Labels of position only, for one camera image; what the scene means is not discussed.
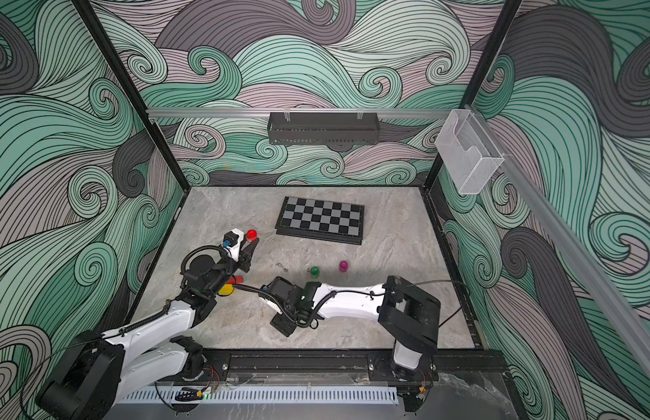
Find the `red paint jar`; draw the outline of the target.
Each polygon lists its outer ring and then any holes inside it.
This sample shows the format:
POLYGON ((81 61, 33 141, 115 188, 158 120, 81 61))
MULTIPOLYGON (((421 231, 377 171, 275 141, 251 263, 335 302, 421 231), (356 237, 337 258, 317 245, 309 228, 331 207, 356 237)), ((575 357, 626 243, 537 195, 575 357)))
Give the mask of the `red paint jar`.
POLYGON ((249 242, 254 242, 256 239, 258 239, 258 232, 255 229, 250 229, 246 233, 246 238, 249 242))

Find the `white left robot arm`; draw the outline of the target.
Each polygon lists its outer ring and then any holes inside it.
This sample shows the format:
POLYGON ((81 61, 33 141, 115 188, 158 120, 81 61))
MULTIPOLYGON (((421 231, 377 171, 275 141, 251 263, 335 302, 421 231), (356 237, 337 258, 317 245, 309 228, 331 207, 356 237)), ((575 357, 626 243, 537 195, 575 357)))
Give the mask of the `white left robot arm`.
POLYGON ((78 334, 35 402, 56 419, 101 419, 130 393, 163 378, 197 381, 205 373, 202 346, 186 336, 212 313, 220 290, 249 271, 258 233, 232 229, 220 245, 204 245, 181 263, 181 291, 160 311, 116 329, 78 334))

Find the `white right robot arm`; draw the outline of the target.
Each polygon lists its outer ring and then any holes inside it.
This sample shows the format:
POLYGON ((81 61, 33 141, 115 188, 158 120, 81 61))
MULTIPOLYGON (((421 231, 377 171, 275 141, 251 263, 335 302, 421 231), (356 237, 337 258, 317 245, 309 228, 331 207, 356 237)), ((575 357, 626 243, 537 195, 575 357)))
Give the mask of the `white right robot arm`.
POLYGON ((323 320, 360 319, 377 322, 394 338, 392 363, 400 369, 414 371, 439 350, 441 302, 401 276, 366 287, 298 286, 277 276, 259 297, 274 309, 272 325, 286 337, 323 320))

